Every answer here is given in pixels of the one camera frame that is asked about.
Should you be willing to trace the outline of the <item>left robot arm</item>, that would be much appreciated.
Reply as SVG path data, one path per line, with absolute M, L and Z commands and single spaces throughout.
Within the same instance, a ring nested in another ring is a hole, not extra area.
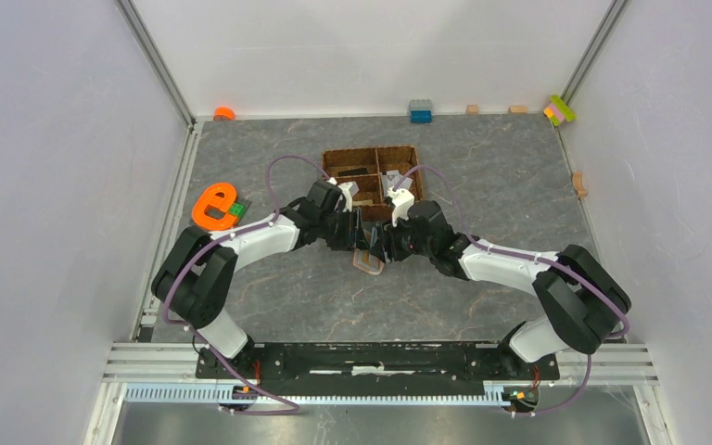
M 240 229 L 182 231 L 153 278 L 150 291 L 181 321 L 220 352 L 218 364 L 231 377 L 254 365 L 251 339 L 224 308 L 233 276 L 269 256 L 323 240 L 334 251 L 363 248 L 361 216 L 352 207 L 355 182 L 318 180 L 278 213 Z

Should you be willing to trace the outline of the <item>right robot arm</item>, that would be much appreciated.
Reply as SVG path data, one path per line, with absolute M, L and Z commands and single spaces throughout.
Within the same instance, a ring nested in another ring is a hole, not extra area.
M 629 328 L 629 296 L 584 247 L 533 252 L 497 246 L 455 231 L 435 201 L 416 202 L 406 216 L 378 224 L 370 252 L 384 263 L 422 256 L 446 276 L 536 297 L 543 316 L 520 324 L 502 341 L 498 364 L 511 378 L 525 376 L 536 361 L 562 350 L 593 354 Z

